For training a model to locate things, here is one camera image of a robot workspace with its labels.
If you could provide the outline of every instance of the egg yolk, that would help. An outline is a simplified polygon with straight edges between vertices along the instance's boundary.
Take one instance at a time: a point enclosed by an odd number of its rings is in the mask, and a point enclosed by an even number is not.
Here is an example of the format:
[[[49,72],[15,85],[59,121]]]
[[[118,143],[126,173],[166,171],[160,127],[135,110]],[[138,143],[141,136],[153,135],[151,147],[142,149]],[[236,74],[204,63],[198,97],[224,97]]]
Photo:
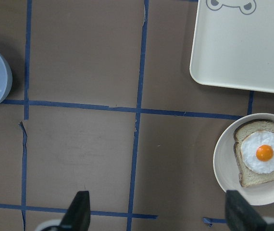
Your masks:
[[[272,147],[270,145],[262,145],[257,149],[256,156],[261,161],[269,161],[274,155]]]

